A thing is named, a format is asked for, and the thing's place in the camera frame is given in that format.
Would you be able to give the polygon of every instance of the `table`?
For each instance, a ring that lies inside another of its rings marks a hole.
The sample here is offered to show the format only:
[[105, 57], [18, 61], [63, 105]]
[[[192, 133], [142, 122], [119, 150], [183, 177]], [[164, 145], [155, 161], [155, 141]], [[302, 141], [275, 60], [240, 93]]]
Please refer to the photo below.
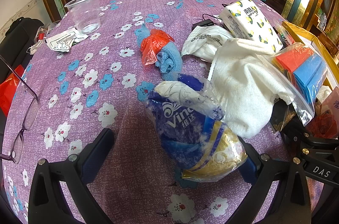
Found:
[[[69, 154], [79, 153], [103, 127], [113, 130], [116, 143], [88, 188], [114, 223], [217, 224], [229, 218], [250, 185], [238, 171], [216, 183], [180, 179], [145, 115], [143, 100], [162, 79], [154, 65], [142, 66], [134, 30], [143, 22], [149, 29], [164, 30], [180, 51], [202, 14], [218, 15], [222, 3], [235, 1], [100, 0], [101, 27], [89, 39], [65, 54], [51, 51], [45, 44], [38, 49], [24, 76], [40, 98], [41, 108], [32, 129], [24, 133], [19, 164], [3, 161], [7, 196], [23, 223], [27, 222], [29, 190], [38, 160], [63, 161]], [[272, 24], [284, 20], [265, 3], [254, 1]], [[69, 15], [59, 24], [51, 35], [74, 25]], [[183, 73], [207, 77], [208, 69], [195, 56], [183, 57]], [[31, 99], [20, 85], [7, 119], [5, 154]], [[279, 133], [268, 125], [248, 142], [259, 153], [287, 159]], [[314, 207], [322, 186], [308, 182]], [[257, 220], [268, 210], [276, 186], [272, 185]], [[67, 186], [63, 183], [62, 187], [72, 212], [81, 220]]]

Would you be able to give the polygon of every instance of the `eyeglass frame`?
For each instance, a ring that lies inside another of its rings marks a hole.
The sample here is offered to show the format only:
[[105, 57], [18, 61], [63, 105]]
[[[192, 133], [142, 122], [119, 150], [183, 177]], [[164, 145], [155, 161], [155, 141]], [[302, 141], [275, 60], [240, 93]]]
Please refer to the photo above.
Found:
[[[0, 159], [2, 159], [2, 160], [7, 160], [7, 161], [13, 161], [15, 164], [18, 164], [19, 163], [19, 161], [20, 161], [20, 159], [21, 159], [21, 155], [22, 155], [22, 152], [23, 152], [23, 148], [24, 148], [24, 138], [23, 138], [23, 132], [25, 131], [25, 130], [30, 130], [30, 128], [32, 127], [32, 125], [34, 124], [34, 122], [35, 122], [35, 119], [37, 118], [37, 115], [38, 115], [38, 112], [39, 112], [39, 108], [40, 108], [40, 100], [39, 100], [39, 98], [38, 98], [38, 95], [28, 86], [28, 84], [26, 84], [26, 82], [15, 72], [15, 70], [13, 69], [13, 67], [11, 67], [9, 64], [8, 64], [8, 62], [4, 59], [4, 57], [2, 57], [1, 55], [0, 55], [0, 59], [5, 63], [5, 65], [7, 65], [7, 67], [13, 72], [13, 74], [25, 85], [25, 87], [28, 89], [28, 91], [30, 92], [30, 94], [33, 96], [33, 100], [32, 100], [32, 102], [31, 102], [31, 104], [29, 105], [29, 107], [28, 107], [28, 109], [27, 109], [27, 111], [26, 111], [26, 114], [25, 114], [25, 118], [23, 119], [23, 122], [22, 122], [22, 126], [21, 126], [21, 130], [18, 132], [18, 135], [16, 136], [16, 138], [15, 138], [15, 140], [14, 140], [14, 142], [13, 142], [13, 145], [12, 145], [12, 148], [11, 148], [11, 154], [10, 155], [5, 155], [5, 154], [0, 154]], [[32, 121], [32, 123], [31, 123], [31, 125], [30, 125], [30, 127], [29, 128], [26, 128], [25, 126], [24, 126], [24, 124], [25, 124], [25, 120], [26, 120], [26, 117], [27, 117], [27, 114], [28, 114], [28, 112], [29, 112], [29, 109], [31, 108], [31, 106], [32, 106], [32, 104], [33, 104], [33, 102], [34, 102], [34, 100], [36, 100], [37, 101], [37, 111], [36, 111], [36, 113], [35, 113], [35, 116], [34, 116], [34, 119], [33, 119], [33, 121]], [[20, 156], [19, 156], [19, 158], [18, 158], [18, 160], [17, 161], [15, 161], [14, 160], [14, 158], [13, 158], [13, 151], [14, 151], [14, 148], [15, 148], [15, 143], [16, 143], [16, 141], [18, 140], [18, 138], [20, 137], [20, 139], [21, 139], [21, 142], [22, 142], [22, 147], [21, 147], [21, 151], [20, 151]]]

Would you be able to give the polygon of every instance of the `vinda logo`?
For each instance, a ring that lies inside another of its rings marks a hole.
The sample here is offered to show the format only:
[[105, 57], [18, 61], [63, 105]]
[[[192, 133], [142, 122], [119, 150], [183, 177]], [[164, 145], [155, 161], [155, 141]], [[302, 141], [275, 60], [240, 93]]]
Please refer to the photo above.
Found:
[[166, 118], [171, 118], [166, 123], [169, 124], [171, 127], [175, 128], [177, 126], [177, 122], [181, 123], [182, 126], [185, 128], [187, 125], [191, 123], [195, 119], [195, 116], [191, 114], [193, 109], [191, 108], [184, 108], [181, 112], [177, 111], [181, 105], [177, 105], [176, 103], [170, 102], [163, 102], [162, 103], [162, 110], [164, 111], [164, 116]]

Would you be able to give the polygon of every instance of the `clear plastic cup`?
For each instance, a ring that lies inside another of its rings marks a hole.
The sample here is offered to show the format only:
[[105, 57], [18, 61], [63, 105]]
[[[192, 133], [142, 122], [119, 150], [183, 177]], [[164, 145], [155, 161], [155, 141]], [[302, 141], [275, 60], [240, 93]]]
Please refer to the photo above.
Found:
[[65, 5], [79, 33], [87, 35], [100, 27], [99, 0], [72, 0]]

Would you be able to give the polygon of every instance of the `eyeglasses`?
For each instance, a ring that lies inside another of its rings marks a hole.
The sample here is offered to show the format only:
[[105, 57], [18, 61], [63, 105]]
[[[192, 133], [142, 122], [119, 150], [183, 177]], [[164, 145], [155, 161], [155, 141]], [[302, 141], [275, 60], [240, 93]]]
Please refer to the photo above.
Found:
[[18, 77], [18, 79], [27, 88], [28, 92], [31, 93], [31, 95], [33, 96], [33, 101], [31, 102], [26, 112], [25, 118], [23, 119], [21, 130], [16, 136], [13, 146], [11, 148], [11, 154], [10, 155], [0, 154], [0, 159], [13, 161], [15, 164], [17, 164], [20, 161], [24, 146], [23, 132], [25, 130], [30, 130], [31, 126], [33, 125], [38, 115], [40, 101], [37, 94], [26, 84], [26, 82], [15, 72], [15, 70], [8, 64], [8, 62], [1, 55], [0, 59], [5, 63], [5, 65], [7, 65], [7, 67], [14, 73], [14, 75]]

